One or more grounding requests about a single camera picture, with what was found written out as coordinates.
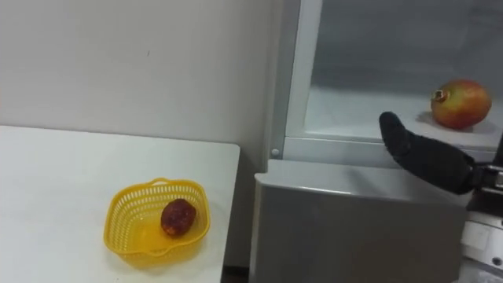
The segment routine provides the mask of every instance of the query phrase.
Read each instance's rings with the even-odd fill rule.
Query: yellow plastic basket
[[[184,198],[196,208],[194,224],[182,237],[167,236],[160,226],[164,207]],[[118,192],[108,209],[105,245],[135,267],[176,263],[194,256],[210,228],[203,187],[188,180],[156,178]]]

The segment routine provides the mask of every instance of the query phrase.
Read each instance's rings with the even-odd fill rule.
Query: white wall
[[[273,1],[1,0],[0,123],[237,143],[246,265]]]

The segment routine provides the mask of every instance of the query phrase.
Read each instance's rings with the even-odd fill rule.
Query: gray metal panel
[[[277,187],[259,190],[251,282],[457,279],[462,208]]]
[[[271,160],[257,175],[251,282],[455,281],[466,211],[402,174]]]
[[[297,27],[301,0],[283,1],[279,50],[277,52],[276,82],[274,84],[273,113],[270,121],[269,158],[281,159],[285,143],[286,119],[290,86],[292,84],[293,61],[296,50]]]
[[[269,160],[268,172],[255,177],[262,186],[444,205],[466,203],[402,169]]]

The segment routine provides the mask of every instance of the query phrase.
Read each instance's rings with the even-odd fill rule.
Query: white table
[[[0,282],[220,282],[236,145],[0,127]],[[188,178],[207,193],[211,228],[188,262],[135,270],[102,235],[122,188]]]

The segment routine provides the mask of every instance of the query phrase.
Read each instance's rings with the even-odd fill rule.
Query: refrigerator door
[[[463,202],[405,171],[270,160],[257,174],[251,282],[457,280]]]

